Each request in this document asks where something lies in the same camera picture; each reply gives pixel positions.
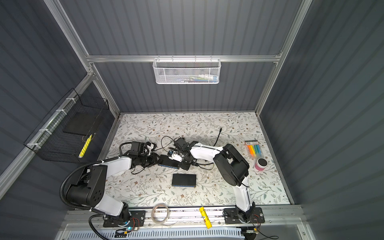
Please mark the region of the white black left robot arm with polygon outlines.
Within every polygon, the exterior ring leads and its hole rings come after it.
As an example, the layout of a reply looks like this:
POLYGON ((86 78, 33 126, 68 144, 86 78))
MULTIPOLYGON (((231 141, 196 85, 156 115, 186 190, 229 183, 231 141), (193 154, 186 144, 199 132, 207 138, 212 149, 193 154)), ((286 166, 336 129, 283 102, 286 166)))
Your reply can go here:
POLYGON ((105 193, 106 180, 142 166, 144 169, 158 163, 160 156, 151 153, 146 156, 118 156, 74 169, 62 182, 59 195, 64 204, 106 216, 128 217, 127 204, 105 193))

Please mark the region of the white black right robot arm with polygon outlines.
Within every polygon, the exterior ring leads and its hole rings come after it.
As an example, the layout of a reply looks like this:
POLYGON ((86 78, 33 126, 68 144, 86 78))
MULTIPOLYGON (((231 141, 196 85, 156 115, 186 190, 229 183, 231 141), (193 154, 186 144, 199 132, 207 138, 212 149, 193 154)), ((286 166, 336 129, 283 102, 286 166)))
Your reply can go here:
POLYGON ((191 165, 197 165, 199 159, 215 164, 222 178, 234 188, 239 213, 244 216, 251 213, 254 203, 248 191, 250 165, 233 145, 214 147, 197 141, 187 143, 179 138, 174 146, 171 159, 177 161, 183 170, 187 171, 191 165))

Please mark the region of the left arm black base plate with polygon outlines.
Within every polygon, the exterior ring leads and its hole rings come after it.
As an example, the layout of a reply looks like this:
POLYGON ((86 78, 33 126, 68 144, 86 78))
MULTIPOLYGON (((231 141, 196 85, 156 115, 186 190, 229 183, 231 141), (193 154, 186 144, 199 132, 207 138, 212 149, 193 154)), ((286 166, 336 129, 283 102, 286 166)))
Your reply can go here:
POLYGON ((144 225, 146 212, 145 211, 129 211, 127 216, 106 216, 104 220, 104 228, 114 228, 114 227, 142 227, 144 225))

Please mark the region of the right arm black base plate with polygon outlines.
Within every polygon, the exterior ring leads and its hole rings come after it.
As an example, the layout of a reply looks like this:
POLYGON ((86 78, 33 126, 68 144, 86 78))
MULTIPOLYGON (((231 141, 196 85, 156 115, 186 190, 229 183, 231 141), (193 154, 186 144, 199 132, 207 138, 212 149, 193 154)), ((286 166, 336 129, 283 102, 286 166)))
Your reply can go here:
POLYGON ((225 208, 223 210, 225 223, 231 224, 263 224, 265 223, 264 214, 261 208, 251 207, 249 211, 244 212, 238 208, 225 208))

